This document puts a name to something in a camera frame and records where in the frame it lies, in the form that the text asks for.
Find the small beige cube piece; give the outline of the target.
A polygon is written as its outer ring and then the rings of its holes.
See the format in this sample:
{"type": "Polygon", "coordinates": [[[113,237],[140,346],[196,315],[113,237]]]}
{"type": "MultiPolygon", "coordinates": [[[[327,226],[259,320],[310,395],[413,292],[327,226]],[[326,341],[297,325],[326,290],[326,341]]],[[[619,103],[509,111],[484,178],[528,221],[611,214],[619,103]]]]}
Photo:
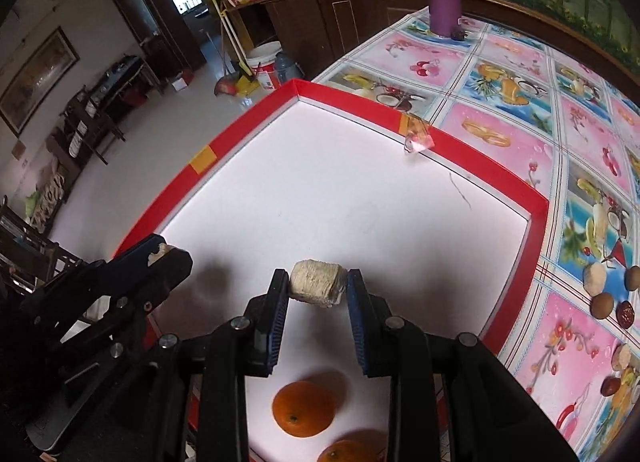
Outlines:
{"type": "Polygon", "coordinates": [[[149,253],[148,256],[148,266],[151,267],[153,263],[156,263],[157,260],[160,260],[163,256],[168,254],[174,247],[172,245],[166,243],[160,243],[157,246],[157,250],[155,252],[149,253]]]}

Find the beige sugarcane cylinder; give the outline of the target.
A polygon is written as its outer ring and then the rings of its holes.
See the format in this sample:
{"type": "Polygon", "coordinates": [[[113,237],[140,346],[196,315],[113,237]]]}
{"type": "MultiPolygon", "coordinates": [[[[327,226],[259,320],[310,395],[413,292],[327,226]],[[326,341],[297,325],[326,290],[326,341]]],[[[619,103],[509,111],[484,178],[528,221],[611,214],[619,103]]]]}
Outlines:
{"type": "Polygon", "coordinates": [[[347,271],[338,263],[298,261],[291,272],[288,295],[302,303],[332,308],[341,303],[346,279],[347,271]]]}

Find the orange mandarin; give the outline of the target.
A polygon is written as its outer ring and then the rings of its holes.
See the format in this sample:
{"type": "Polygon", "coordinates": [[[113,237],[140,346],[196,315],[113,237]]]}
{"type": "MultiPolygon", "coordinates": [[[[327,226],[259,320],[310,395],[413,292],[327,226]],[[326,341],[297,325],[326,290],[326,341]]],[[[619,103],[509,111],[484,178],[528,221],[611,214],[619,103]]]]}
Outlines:
{"type": "Polygon", "coordinates": [[[355,439],[338,440],[327,446],[317,458],[317,462],[378,462],[381,460],[380,449],[355,439]]]}
{"type": "Polygon", "coordinates": [[[334,395],[319,384],[297,381],[283,386],[273,397],[271,412],[277,426],[296,438],[316,436],[333,422],[334,395]]]}

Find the brown kiwi-like round fruit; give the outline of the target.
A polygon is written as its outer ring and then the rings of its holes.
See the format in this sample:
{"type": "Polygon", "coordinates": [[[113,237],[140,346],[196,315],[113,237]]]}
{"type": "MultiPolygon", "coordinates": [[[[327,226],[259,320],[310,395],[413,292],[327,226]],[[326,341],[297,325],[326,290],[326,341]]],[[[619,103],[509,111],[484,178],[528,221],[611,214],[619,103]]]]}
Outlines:
{"type": "Polygon", "coordinates": [[[591,297],[590,313],[597,320],[605,320],[611,315],[614,308],[615,300],[611,294],[602,292],[591,297]]]}

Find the dark red jujube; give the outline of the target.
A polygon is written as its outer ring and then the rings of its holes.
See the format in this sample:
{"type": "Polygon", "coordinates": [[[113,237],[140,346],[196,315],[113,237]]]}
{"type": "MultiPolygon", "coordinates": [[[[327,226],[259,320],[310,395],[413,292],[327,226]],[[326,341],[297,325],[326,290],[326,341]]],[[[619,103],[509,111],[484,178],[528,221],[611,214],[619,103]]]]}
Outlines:
{"type": "Polygon", "coordinates": [[[616,320],[620,327],[624,330],[628,330],[634,325],[634,319],[636,314],[634,313],[634,306],[632,306],[629,300],[623,300],[616,307],[616,320]]]}

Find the small beige sugarcane piece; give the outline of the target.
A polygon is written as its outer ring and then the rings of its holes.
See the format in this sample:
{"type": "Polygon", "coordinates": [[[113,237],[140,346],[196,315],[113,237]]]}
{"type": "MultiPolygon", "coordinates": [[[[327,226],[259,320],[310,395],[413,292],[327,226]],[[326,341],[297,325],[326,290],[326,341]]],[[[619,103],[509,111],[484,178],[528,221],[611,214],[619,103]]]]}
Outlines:
{"type": "Polygon", "coordinates": [[[614,372],[623,372],[627,369],[631,360],[631,351],[627,344],[618,344],[611,358],[611,367],[614,372]]]}

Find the brown longan fruit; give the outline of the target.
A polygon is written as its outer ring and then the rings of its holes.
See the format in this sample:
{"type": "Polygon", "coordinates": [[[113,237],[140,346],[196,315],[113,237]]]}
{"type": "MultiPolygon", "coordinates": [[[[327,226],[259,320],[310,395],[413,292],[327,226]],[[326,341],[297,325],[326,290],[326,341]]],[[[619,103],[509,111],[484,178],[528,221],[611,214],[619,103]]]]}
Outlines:
{"type": "Polygon", "coordinates": [[[624,283],[628,292],[640,289],[640,267],[631,266],[625,271],[624,283]]]}

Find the red white tray box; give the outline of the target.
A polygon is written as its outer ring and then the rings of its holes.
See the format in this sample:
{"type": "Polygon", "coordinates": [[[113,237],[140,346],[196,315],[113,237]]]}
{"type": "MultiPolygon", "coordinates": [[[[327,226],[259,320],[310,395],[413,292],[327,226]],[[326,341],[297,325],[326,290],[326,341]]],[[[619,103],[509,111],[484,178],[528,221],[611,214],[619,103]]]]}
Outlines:
{"type": "Polygon", "coordinates": [[[259,101],[171,180],[124,238],[188,251],[157,323],[186,336],[238,313],[273,271],[315,259],[430,334],[482,333],[536,239],[510,177],[480,179],[447,143],[410,154],[397,114],[299,79],[259,101]]]}

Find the wooden chair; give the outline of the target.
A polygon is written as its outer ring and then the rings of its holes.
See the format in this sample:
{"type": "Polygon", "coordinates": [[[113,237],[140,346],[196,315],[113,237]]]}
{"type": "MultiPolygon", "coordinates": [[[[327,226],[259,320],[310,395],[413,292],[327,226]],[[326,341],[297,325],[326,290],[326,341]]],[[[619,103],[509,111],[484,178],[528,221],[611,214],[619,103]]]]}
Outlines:
{"type": "Polygon", "coordinates": [[[80,89],[67,102],[62,116],[73,129],[73,136],[68,144],[68,153],[73,159],[77,159],[82,148],[87,148],[104,165],[107,165],[104,153],[98,150],[102,138],[107,133],[111,133],[114,140],[126,141],[122,130],[105,110],[98,107],[85,88],[80,89]]]}

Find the dark side table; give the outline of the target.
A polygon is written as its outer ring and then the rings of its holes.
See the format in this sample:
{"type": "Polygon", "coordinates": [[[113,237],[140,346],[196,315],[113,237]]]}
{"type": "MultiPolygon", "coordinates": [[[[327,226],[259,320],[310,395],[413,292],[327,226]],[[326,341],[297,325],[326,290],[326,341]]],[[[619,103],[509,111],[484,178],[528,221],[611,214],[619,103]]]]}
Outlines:
{"type": "Polygon", "coordinates": [[[100,76],[89,90],[89,99],[96,107],[107,107],[139,80],[151,89],[160,90],[162,87],[160,80],[143,56],[125,54],[100,76]]]}

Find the broom and dustpan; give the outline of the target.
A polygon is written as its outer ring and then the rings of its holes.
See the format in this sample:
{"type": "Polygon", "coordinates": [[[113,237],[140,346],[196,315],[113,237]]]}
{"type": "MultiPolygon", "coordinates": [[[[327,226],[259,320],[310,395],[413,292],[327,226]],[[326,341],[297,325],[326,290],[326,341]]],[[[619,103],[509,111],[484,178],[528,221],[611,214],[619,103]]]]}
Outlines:
{"type": "Polygon", "coordinates": [[[210,0],[218,15],[221,27],[220,52],[224,63],[224,75],[214,87],[215,96],[247,98],[258,87],[256,74],[247,63],[246,53],[230,21],[229,15],[218,0],[210,0]]]}

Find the grey thermos flask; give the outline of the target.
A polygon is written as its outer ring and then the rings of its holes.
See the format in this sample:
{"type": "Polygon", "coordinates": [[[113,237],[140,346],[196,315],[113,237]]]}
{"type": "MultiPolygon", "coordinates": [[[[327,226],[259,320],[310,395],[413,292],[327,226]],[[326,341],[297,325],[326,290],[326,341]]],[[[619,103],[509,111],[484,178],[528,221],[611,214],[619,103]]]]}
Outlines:
{"type": "Polygon", "coordinates": [[[303,79],[305,77],[300,66],[284,51],[277,53],[273,63],[273,70],[276,72],[279,84],[285,84],[291,79],[303,79]]]}

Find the white plastic bucket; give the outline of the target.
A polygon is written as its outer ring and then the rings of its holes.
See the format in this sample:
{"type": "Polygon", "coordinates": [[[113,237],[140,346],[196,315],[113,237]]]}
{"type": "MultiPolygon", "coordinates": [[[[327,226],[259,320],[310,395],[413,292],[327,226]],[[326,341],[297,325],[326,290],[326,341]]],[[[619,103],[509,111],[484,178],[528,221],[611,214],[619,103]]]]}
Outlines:
{"type": "Polygon", "coordinates": [[[246,55],[246,62],[265,91],[276,90],[280,87],[278,73],[274,69],[277,55],[282,51],[278,40],[266,42],[250,50],[246,55]]]}

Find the floral fruit tablecloth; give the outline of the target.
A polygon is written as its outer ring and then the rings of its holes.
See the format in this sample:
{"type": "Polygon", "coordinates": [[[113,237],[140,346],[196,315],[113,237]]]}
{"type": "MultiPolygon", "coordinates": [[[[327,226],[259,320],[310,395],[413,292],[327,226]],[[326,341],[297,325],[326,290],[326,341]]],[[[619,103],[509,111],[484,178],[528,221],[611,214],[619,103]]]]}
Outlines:
{"type": "Polygon", "coordinates": [[[528,211],[536,244],[515,264],[482,338],[582,461],[639,456],[639,290],[625,271],[639,266],[639,110],[576,58],[525,32],[462,18],[463,40],[437,36],[419,11],[360,44],[318,75],[318,83],[362,96],[397,114],[406,135],[426,126],[437,151],[447,143],[480,179],[510,177],[506,198],[528,211]],[[606,269],[615,300],[597,320],[582,283],[588,263],[606,269]],[[623,300],[634,325],[616,320],[623,300]],[[627,344],[631,360],[614,372],[627,344]],[[610,375],[622,385],[611,397],[610,375]]]}

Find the framed wall painting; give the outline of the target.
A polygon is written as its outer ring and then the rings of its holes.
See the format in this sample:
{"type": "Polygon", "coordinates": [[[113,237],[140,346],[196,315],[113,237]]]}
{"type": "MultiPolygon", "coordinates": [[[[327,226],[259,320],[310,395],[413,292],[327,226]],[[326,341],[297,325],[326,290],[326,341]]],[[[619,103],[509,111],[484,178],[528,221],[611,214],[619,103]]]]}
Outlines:
{"type": "Polygon", "coordinates": [[[78,61],[61,26],[32,52],[1,95],[1,118],[14,136],[21,136],[41,103],[78,61]]]}

